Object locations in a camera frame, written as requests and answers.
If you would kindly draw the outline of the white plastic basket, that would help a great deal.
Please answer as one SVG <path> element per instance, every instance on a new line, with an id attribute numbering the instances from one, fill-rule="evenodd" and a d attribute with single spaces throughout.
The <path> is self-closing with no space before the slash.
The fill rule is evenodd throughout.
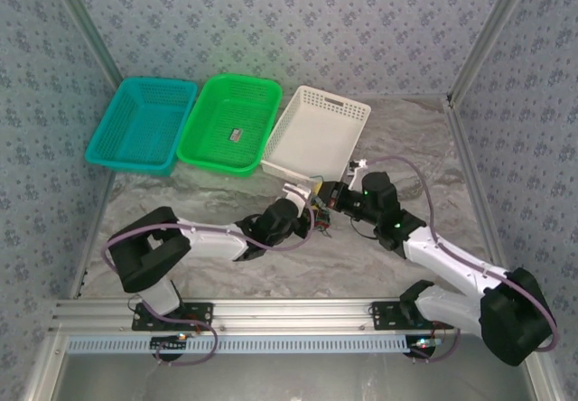
<path id="1" fill-rule="evenodd" d="M 300 86 L 268 138 L 263 171 L 295 184 L 340 180 L 370 113 L 364 103 Z"/>

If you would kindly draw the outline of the green plastic basket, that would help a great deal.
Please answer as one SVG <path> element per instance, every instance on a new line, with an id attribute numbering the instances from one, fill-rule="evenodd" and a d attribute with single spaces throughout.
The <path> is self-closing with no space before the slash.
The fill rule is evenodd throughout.
<path id="1" fill-rule="evenodd" d="M 224 73 L 203 86 L 182 130 L 178 159 L 197 168 L 248 177 L 258 167 L 283 91 L 270 79 Z M 243 134 L 229 141 L 234 128 Z"/>

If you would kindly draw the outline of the small black controller board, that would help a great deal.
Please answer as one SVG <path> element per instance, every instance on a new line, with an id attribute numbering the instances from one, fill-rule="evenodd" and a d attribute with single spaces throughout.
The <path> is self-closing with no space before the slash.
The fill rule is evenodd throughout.
<path id="1" fill-rule="evenodd" d="M 152 337 L 149 350 L 153 356 L 163 362 L 173 362 L 179 359 L 187 346 L 187 340 L 180 335 Z"/>
<path id="2" fill-rule="evenodd" d="M 408 358 L 427 363 L 433 358 L 436 349 L 443 344 L 443 339 L 432 336 L 406 335 L 406 343 L 409 351 L 405 355 Z"/>

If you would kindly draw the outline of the grey metal panel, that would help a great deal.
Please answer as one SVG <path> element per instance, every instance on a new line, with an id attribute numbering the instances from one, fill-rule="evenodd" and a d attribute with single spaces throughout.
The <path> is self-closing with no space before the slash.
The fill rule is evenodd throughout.
<path id="1" fill-rule="evenodd" d="M 550 358 L 501 365 L 465 335 L 448 359 L 393 353 L 219 354 L 162 367 L 149 354 L 42 345 L 23 401 L 571 401 Z"/>

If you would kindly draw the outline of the teal plastic basket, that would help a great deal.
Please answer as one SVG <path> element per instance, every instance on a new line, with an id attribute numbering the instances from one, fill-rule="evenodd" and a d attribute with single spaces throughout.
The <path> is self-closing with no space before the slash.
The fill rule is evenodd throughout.
<path id="1" fill-rule="evenodd" d="M 188 80 L 124 79 L 89 142 L 86 161 L 116 172 L 171 175 L 196 94 L 197 85 Z"/>

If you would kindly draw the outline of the aluminium mounting rail beam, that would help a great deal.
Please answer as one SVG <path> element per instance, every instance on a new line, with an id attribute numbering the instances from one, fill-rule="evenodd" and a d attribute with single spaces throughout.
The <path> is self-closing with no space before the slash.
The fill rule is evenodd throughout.
<path id="1" fill-rule="evenodd" d="M 374 325 L 369 306 L 374 298 L 330 299 L 210 299 L 211 326 L 224 335 L 257 334 L 365 334 Z M 58 301 L 48 325 L 50 334 L 66 335 L 173 335 L 179 331 L 133 331 L 137 300 L 86 299 Z M 431 330 L 385 332 L 404 334 L 453 332 L 434 323 Z"/>

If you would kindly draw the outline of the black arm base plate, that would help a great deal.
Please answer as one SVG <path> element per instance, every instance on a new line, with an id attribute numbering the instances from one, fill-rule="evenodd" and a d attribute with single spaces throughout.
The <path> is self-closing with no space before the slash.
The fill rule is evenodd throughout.
<path id="1" fill-rule="evenodd" d="M 169 319 L 197 320 L 211 325 L 213 317 L 212 303 L 182 303 L 179 308 L 166 315 Z M 133 331 L 207 331 L 199 325 L 175 323 L 159 320 L 143 304 L 135 306 L 132 320 Z"/>
<path id="2" fill-rule="evenodd" d="M 417 310 L 415 304 L 410 302 L 373 302 L 369 306 L 369 314 L 376 331 L 426 331 L 434 327 L 434 324 L 427 321 Z"/>

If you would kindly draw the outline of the aluminium corner post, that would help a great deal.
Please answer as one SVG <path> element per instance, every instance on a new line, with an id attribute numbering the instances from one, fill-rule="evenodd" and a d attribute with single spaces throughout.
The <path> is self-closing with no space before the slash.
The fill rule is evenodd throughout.
<path id="1" fill-rule="evenodd" d="M 461 103 L 508 19 L 516 9 L 518 2 L 519 0 L 496 0 L 492 6 L 471 52 L 461 66 L 458 76 L 447 94 L 448 103 L 451 107 L 456 108 Z"/>
<path id="2" fill-rule="evenodd" d="M 115 89 L 123 80 L 116 63 L 110 54 L 105 41 L 93 23 L 89 12 L 82 0 L 61 0 L 69 12 L 73 22 L 79 29 L 81 36 L 101 68 L 108 83 Z"/>

